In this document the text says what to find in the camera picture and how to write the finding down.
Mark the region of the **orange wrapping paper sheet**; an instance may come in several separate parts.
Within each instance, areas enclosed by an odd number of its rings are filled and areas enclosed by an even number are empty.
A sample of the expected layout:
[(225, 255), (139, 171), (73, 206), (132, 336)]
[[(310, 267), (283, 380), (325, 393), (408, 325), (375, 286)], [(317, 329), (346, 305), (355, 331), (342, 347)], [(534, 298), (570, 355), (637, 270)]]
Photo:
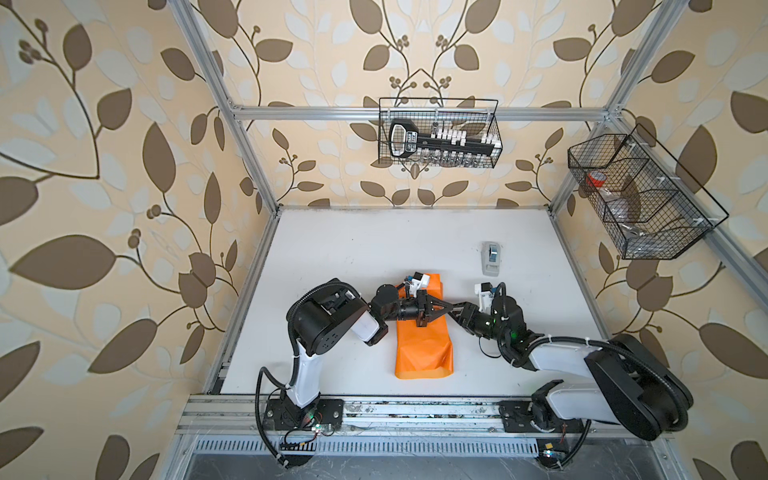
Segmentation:
[[(430, 284), (427, 293), (442, 299), (440, 276), (428, 275)], [(402, 288), (400, 296), (403, 297), (407, 293), (404, 282), (398, 288)], [(397, 321), (395, 376), (398, 379), (439, 379), (452, 373), (453, 345), (447, 329), (446, 315), (424, 328), (418, 328), (413, 320)]]

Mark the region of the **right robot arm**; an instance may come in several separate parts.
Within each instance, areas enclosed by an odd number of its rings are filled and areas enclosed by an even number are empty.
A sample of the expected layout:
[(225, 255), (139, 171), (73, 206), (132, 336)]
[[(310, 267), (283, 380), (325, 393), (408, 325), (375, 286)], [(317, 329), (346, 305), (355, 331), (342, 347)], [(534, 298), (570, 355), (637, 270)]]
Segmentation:
[(494, 341), (512, 367), (557, 373), (531, 396), (532, 422), (542, 431), (556, 420), (582, 420), (620, 425), (651, 441), (688, 425), (691, 392), (628, 334), (593, 340), (536, 333), (509, 296), (461, 302), (450, 315), (468, 333)]

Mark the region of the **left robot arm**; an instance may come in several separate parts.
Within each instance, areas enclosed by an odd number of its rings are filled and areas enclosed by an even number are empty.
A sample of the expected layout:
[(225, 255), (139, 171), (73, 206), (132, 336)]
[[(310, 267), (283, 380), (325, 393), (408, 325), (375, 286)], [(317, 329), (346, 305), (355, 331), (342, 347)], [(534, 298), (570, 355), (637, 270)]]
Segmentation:
[(369, 301), (346, 282), (332, 279), (297, 300), (286, 314), (293, 352), (288, 382), (274, 385), (279, 397), (267, 402), (259, 421), (277, 431), (318, 431), (341, 426), (341, 400), (320, 398), (323, 355), (348, 332), (368, 346), (378, 344), (397, 323), (395, 377), (439, 379), (454, 371), (453, 345), (445, 316), (455, 306), (441, 298), (442, 284), (431, 286), (419, 272), (398, 285), (384, 284)]

